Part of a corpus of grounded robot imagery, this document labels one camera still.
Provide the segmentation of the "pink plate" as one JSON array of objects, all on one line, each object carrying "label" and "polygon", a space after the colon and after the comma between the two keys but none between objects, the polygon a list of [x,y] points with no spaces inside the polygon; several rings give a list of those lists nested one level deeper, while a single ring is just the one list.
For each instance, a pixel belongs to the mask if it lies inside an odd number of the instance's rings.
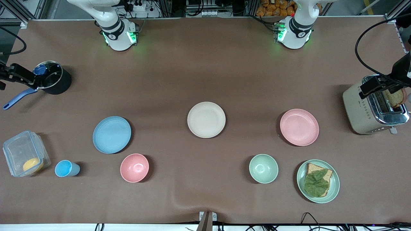
[{"label": "pink plate", "polygon": [[319,135],[316,118],[299,108],[286,111],[280,119],[279,127],[283,137],[295,146],[309,146]]}]

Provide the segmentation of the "blue plate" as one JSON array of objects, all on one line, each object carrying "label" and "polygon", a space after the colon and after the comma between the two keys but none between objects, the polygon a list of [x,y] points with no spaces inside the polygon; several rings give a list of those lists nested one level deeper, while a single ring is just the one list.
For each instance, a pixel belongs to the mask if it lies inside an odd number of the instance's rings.
[{"label": "blue plate", "polygon": [[106,117],[98,123],[93,132],[95,148],[104,154],[115,154],[123,150],[132,137],[129,122],[120,116]]}]

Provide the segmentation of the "brown toast slice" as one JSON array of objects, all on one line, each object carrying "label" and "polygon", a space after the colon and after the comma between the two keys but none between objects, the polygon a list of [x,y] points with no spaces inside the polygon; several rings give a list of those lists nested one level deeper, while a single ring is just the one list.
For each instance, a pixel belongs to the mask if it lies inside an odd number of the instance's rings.
[{"label": "brown toast slice", "polygon": [[392,108],[400,107],[400,105],[404,104],[407,100],[407,93],[404,88],[396,91],[395,93],[390,93],[389,90],[385,90],[384,93]]}]

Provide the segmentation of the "beige chrome toaster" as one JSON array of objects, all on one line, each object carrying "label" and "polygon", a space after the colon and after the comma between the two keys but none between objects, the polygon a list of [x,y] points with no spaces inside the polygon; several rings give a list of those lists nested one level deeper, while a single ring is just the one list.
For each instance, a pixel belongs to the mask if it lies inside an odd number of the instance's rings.
[{"label": "beige chrome toaster", "polygon": [[354,132],[372,134],[385,130],[396,134],[396,127],[410,120],[410,114],[405,104],[392,108],[384,91],[377,91],[365,99],[359,96],[360,86],[368,80],[362,78],[343,93],[343,101],[348,120]]}]

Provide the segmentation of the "glass lid with blue knob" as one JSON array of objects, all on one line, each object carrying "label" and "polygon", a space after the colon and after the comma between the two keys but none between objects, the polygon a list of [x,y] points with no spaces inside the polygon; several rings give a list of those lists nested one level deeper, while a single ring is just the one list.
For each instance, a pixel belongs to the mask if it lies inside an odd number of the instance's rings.
[{"label": "glass lid with blue knob", "polygon": [[34,68],[33,73],[38,88],[50,88],[60,80],[63,69],[55,61],[44,61]]}]

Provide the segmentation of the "clear plastic container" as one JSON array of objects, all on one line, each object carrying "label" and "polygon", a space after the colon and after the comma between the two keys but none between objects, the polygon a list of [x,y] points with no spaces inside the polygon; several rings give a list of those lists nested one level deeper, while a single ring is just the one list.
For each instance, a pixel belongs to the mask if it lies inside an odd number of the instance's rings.
[{"label": "clear plastic container", "polygon": [[[45,146],[36,133],[26,130],[3,143],[3,152],[6,158],[9,171],[14,177],[24,177],[34,175],[50,165],[50,158]],[[23,173],[23,164],[32,158],[39,158],[44,161],[43,167],[34,174]]]}]

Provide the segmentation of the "yellow round food piece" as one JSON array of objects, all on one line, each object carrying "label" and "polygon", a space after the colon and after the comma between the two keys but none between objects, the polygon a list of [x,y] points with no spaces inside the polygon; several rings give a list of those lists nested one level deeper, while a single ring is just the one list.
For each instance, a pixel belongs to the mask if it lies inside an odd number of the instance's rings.
[{"label": "yellow round food piece", "polygon": [[34,174],[38,170],[40,170],[43,167],[43,165],[44,165],[44,161],[42,159],[39,159],[39,158],[29,159],[22,166],[23,173],[26,175]]}]

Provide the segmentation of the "brown bread slice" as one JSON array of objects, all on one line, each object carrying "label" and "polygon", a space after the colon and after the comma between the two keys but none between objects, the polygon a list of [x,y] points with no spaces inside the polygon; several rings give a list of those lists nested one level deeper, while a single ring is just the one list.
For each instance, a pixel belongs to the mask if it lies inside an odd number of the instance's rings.
[{"label": "brown bread slice", "polygon": [[[327,168],[320,167],[320,166],[315,165],[315,164],[312,164],[312,163],[308,163],[308,164],[307,164],[307,172],[306,172],[306,175],[309,174],[309,173],[311,173],[311,172],[313,172],[313,171],[315,171],[315,170],[323,170],[323,169],[327,169]],[[326,174],[323,178],[330,183],[330,180],[331,180],[332,175],[333,175],[333,171],[330,170],[330,169],[328,169],[327,174]],[[328,192],[329,189],[330,189],[330,187],[327,189],[327,191],[323,194],[322,197],[325,197],[325,196],[327,195],[327,192]]]}]

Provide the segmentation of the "blue cup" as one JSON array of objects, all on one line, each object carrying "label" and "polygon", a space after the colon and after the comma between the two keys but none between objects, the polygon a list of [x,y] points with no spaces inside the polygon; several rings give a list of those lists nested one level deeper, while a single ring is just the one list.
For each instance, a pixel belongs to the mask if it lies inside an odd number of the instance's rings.
[{"label": "blue cup", "polygon": [[76,176],[79,172],[80,166],[69,160],[62,160],[55,167],[55,174],[58,177]]}]

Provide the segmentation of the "green plate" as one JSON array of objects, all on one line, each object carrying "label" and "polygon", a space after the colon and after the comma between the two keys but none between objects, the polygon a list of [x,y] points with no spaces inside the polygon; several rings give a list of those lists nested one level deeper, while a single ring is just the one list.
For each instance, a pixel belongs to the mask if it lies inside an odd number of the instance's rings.
[{"label": "green plate", "polygon": [[[325,197],[311,197],[309,196],[305,190],[304,190],[304,179],[306,176],[306,172],[307,172],[307,164],[308,163],[312,163],[315,165],[318,165],[320,167],[324,167],[327,169],[330,169],[333,171],[333,175],[331,177],[330,180],[330,189],[327,192],[327,195]],[[340,181],[339,181],[339,177],[338,174],[336,173],[335,169],[328,164],[325,161],[322,160],[318,160],[318,159],[312,159],[312,160],[308,160],[303,162],[297,171],[297,175],[296,175],[296,180],[297,180],[297,185],[298,188],[300,190],[300,192],[302,193],[302,195],[307,198],[308,200],[314,202],[314,203],[320,203],[320,204],[324,204],[324,203],[329,203],[331,202],[333,199],[335,199],[335,197],[338,195],[339,190],[340,190]]]}]

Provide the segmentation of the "green lettuce leaf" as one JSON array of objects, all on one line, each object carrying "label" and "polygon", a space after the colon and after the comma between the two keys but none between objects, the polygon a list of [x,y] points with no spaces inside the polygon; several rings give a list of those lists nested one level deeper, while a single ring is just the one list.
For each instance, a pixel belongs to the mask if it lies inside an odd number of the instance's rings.
[{"label": "green lettuce leaf", "polygon": [[306,175],[304,179],[304,190],[312,197],[322,197],[330,187],[330,183],[324,179],[328,170],[315,170]]}]

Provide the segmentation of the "bag of orange snacks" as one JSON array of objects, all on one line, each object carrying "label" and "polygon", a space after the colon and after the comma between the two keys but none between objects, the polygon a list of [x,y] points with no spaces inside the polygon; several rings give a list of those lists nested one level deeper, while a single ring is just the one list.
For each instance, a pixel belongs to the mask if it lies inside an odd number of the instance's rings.
[{"label": "bag of orange snacks", "polygon": [[260,0],[255,15],[257,17],[293,16],[297,8],[297,4],[291,0]]}]

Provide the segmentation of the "white power strip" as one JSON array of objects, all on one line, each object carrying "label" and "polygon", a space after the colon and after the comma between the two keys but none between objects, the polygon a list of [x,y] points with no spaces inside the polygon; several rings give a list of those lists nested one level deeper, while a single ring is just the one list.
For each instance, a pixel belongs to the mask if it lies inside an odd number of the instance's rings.
[{"label": "white power strip", "polygon": [[154,6],[147,0],[124,0],[128,12],[152,12]]}]

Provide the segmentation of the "green bowl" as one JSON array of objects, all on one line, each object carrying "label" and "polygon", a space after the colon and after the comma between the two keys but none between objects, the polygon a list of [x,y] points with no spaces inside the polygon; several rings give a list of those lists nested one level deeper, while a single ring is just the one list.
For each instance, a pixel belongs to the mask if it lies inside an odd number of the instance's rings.
[{"label": "green bowl", "polygon": [[271,183],[279,174],[278,163],[268,154],[255,155],[249,162],[249,173],[257,183]]}]

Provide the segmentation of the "pink bowl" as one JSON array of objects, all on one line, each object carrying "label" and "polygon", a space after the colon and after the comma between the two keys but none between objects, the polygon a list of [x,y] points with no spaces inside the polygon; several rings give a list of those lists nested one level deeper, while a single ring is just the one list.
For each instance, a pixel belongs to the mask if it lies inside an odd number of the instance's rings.
[{"label": "pink bowl", "polygon": [[148,174],[148,159],[142,154],[131,154],[122,161],[119,171],[126,182],[140,182]]}]

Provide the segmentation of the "brown table mat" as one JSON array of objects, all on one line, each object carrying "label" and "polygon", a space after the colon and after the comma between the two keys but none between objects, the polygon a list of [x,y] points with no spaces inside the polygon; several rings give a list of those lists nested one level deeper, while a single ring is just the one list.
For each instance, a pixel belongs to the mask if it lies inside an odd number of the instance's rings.
[{"label": "brown table mat", "polygon": [[[298,223],[305,212],[320,223],[411,222],[411,123],[374,135],[351,129],[343,92],[372,74],[355,56],[358,37],[383,17],[321,17],[307,44],[289,50],[251,18],[148,20],[138,44],[116,52],[92,21],[31,21],[19,36],[27,49],[9,58],[32,70],[56,61],[73,77],[63,94],[40,91],[7,111],[25,85],[0,91],[0,224],[179,223],[217,213],[226,223]],[[210,101],[226,124],[213,138],[195,136],[189,110]],[[286,111],[303,109],[319,124],[317,140],[295,146],[282,135]],[[128,145],[104,154],[93,132],[106,117],[125,118]],[[50,165],[14,177],[3,143],[29,130],[40,136]],[[122,161],[142,154],[147,176],[126,182]],[[257,183],[249,162],[272,156],[279,174]],[[299,166],[318,159],[340,181],[329,203],[300,192]],[[62,160],[80,166],[58,177]]]}]

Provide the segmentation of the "beige plate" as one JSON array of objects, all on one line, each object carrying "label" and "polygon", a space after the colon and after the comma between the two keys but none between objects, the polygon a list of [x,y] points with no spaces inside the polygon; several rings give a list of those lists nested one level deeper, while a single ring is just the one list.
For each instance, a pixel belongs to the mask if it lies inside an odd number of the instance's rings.
[{"label": "beige plate", "polygon": [[222,107],[210,101],[194,105],[188,113],[189,130],[200,138],[213,138],[219,135],[226,124],[226,115]]}]

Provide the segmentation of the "metal table bracket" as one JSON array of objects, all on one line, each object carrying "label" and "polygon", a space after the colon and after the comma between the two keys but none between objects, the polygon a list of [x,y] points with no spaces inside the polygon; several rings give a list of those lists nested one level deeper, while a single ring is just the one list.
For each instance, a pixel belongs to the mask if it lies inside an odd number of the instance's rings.
[{"label": "metal table bracket", "polygon": [[213,222],[217,222],[217,213],[211,211],[199,212],[200,222],[196,231],[213,231]]}]

